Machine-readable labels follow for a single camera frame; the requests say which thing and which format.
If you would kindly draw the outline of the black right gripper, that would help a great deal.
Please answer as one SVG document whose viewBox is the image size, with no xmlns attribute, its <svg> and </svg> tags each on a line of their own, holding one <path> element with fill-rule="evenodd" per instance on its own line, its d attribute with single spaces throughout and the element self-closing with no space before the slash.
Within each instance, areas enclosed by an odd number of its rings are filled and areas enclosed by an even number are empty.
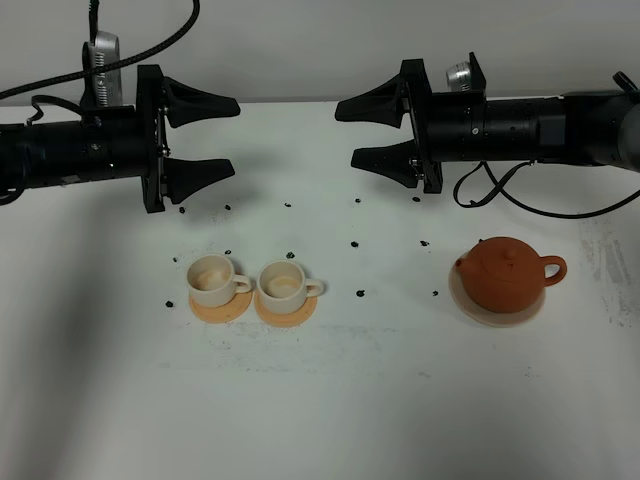
<svg viewBox="0 0 640 480">
<path fill-rule="evenodd" d="M 385 147 L 356 149 L 351 167 L 384 176 L 407 188 L 423 182 L 425 194 L 442 192 L 442 167 L 432 159 L 428 120 L 433 92 L 421 59 L 403 60 L 400 75 L 356 97 L 340 101 L 335 119 L 400 128 L 405 111 L 411 119 L 413 141 Z"/>
</svg>

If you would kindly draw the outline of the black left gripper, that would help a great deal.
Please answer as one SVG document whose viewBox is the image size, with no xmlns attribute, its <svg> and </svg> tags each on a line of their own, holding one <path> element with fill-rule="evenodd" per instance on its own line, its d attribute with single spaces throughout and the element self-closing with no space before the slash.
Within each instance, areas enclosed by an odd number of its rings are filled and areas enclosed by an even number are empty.
<svg viewBox="0 0 640 480">
<path fill-rule="evenodd" d="M 136 113 L 141 121 L 145 147 L 141 185 L 143 204 L 149 214 L 165 210 L 163 195 L 173 204 L 180 204 L 194 193 L 235 175 L 228 159 L 164 160 L 168 151 L 165 107 L 172 128 L 240 115 L 240 106 L 232 97 L 211 94 L 170 77 L 164 78 L 159 65 L 137 67 Z"/>
</svg>

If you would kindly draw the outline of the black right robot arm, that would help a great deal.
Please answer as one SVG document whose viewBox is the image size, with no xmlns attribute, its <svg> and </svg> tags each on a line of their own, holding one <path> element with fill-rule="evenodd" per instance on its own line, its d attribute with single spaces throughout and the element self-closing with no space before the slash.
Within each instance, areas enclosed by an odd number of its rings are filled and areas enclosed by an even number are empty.
<svg viewBox="0 0 640 480">
<path fill-rule="evenodd" d="M 623 73 L 613 91 L 490 100 L 474 55 L 446 72 L 448 89 L 431 89 L 424 63 L 405 60 L 383 85 L 339 102 L 341 122 L 398 128 L 411 140 L 354 151 L 352 167 L 427 194 L 442 190 L 445 162 L 527 161 L 639 169 L 639 89 Z"/>
</svg>

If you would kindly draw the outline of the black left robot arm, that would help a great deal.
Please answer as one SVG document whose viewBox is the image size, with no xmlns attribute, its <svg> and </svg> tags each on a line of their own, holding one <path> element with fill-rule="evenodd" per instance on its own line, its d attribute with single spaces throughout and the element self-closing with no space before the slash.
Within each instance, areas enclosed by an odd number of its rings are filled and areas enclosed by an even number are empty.
<svg viewBox="0 0 640 480">
<path fill-rule="evenodd" d="M 238 102 L 191 88 L 157 65 L 137 69 L 133 106 L 82 108 L 35 96 L 26 124 L 1 127 L 1 202 L 27 189 L 138 177 L 147 212 L 164 211 L 234 175 L 227 159 L 185 161 L 170 155 L 166 129 L 232 118 Z"/>
</svg>

